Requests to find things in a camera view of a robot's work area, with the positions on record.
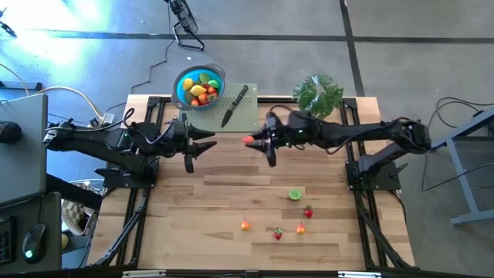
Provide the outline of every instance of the blue bowl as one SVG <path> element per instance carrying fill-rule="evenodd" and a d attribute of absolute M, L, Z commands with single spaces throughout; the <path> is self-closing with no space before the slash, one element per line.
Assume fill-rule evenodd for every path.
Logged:
<path fill-rule="evenodd" d="M 185 90 L 183 89 L 183 83 L 184 80 L 187 78 L 192 78 L 192 80 L 197 81 L 199 80 L 199 75 L 201 73 L 207 73 L 210 77 L 211 80 L 216 80 L 218 81 L 219 87 L 217 88 L 218 91 L 218 98 L 214 100 L 211 103 L 208 103 L 207 105 L 195 107 L 187 103 L 185 99 Z M 191 68 L 188 68 L 184 70 L 175 80 L 174 83 L 174 93 L 171 96 L 171 102 L 180 110 L 198 110 L 198 111 L 204 111 L 209 108 L 212 108 L 214 105 L 217 104 L 218 99 L 222 97 L 224 91 L 225 91 L 225 71 L 218 65 L 216 64 L 208 64 L 204 66 L 193 66 Z"/>

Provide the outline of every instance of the potted plant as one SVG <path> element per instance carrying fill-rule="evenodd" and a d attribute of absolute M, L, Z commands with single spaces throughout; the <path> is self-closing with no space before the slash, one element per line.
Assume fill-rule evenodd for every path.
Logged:
<path fill-rule="evenodd" d="M 334 108 L 341 107 L 343 88 L 338 87 L 333 78 L 327 75 L 314 74 L 295 86 L 293 98 L 297 99 L 300 110 L 309 111 L 312 116 L 323 119 Z"/>

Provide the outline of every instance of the gray floor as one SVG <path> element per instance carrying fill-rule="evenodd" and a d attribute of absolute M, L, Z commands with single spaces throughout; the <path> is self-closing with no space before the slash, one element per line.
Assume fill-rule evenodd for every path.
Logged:
<path fill-rule="evenodd" d="M 344 36 L 337 0 L 189 0 L 200 34 Z M 356 36 L 490 37 L 494 4 L 490 0 L 347 0 Z M 91 32 L 168 33 L 167 9 L 161 0 L 134 2 L 52 0 L 20 5 L 12 2 L 3 21 L 18 39 L 0 36 L 0 63 L 24 80 L 47 86 L 71 86 L 85 92 L 100 111 L 123 102 L 130 87 L 147 79 L 148 67 L 163 59 L 169 40 L 50 39 L 30 29 Z M 154 68 L 151 83 L 132 93 L 170 93 L 174 77 L 184 68 L 217 63 L 233 83 L 257 83 L 259 93 L 291 94 L 293 86 L 312 73 L 326 73 L 355 96 L 346 42 L 207 40 L 199 53 L 173 45 L 168 63 Z M 441 97 L 494 102 L 492 44 L 357 43 L 356 51 L 366 96 L 377 97 L 383 118 L 399 116 L 427 121 Z M 0 70 L 0 80 L 13 80 Z M 20 97 L 22 92 L 0 92 Z M 88 121 L 92 111 L 69 92 L 49 93 L 49 112 Z M 473 114 L 451 105 L 443 114 L 460 124 Z M 437 119 L 433 138 L 451 129 Z M 462 147 L 469 158 L 473 146 Z M 426 187 L 455 175 L 447 151 L 430 156 Z M 48 172 L 66 180 L 98 178 L 94 168 L 104 163 L 75 153 L 49 152 Z M 452 227 L 449 218 L 467 212 L 459 183 L 422 192 L 423 156 L 407 155 L 401 173 L 408 231 L 418 266 L 426 270 L 494 276 L 494 220 Z M 485 181 L 492 169 L 476 173 Z M 483 209 L 494 207 L 494 190 L 474 186 Z M 64 266 L 79 264 L 81 250 L 64 258 Z"/>

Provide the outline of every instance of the wooden table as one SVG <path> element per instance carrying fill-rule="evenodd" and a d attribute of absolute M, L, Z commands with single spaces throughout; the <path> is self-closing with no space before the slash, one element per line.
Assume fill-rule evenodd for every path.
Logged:
<path fill-rule="evenodd" d="M 148 97 L 129 96 L 127 109 L 136 109 L 131 120 L 144 120 Z M 362 124 L 381 119 L 376 98 L 359 97 L 357 103 Z M 259 124 L 272 105 L 259 105 Z M 276 113 L 286 121 L 287 111 L 277 109 Z M 164 118 L 177 114 L 178 110 L 167 104 Z M 335 110 L 326 120 L 340 123 L 340 112 Z M 354 196 L 347 189 L 343 169 L 346 151 L 328 155 L 318 147 L 280 149 L 276 152 L 278 165 L 270 168 L 263 154 L 243 145 L 243 135 L 209 138 L 218 144 L 194 161 L 194 174 L 185 172 L 181 155 L 160 160 L 139 268 L 364 270 Z M 367 153 L 385 145 L 385 141 L 367 142 Z M 294 188 L 303 193 L 298 202 L 287 198 Z M 99 259 L 120 233 L 128 195 L 129 190 L 122 188 L 104 199 L 88 263 Z M 403 259 L 413 264 L 398 200 L 389 192 L 375 195 L 383 233 Z M 303 217 L 306 205 L 314 208 L 311 219 Z M 252 226 L 248 232 L 240 229 L 245 217 Z M 295 230 L 301 221 L 307 233 L 299 236 Z M 277 227 L 284 231 L 279 241 L 272 236 Z M 370 245 L 377 262 L 373 236 Z"/>

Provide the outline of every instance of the kitchen knife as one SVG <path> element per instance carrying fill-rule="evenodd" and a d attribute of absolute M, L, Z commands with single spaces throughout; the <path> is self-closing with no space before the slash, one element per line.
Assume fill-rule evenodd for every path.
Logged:
<path fill-rule="evenodd" d="M 230 106 L 230 109 L 228 109 L 226 111 L 225 116 L 223 117 L 222 128 L 228 123 L 228 121 L 230 120 L 230 117 L 233 114 L 233 110 L 235 110 L 235 108 L 237 108 L 237 105 L 239 104 L 240 100 L 242 100 L 242 98 L 244 97 L 244 95 L 245 95 L 245 93 L 247 92 L 248 89 L 249 89 L 249 86 L 244 85 L 244 88 L 240 91 L 240 93 L 237 96 L 236 100 L 234 102 L 232 102 L 232 105 Z"/>

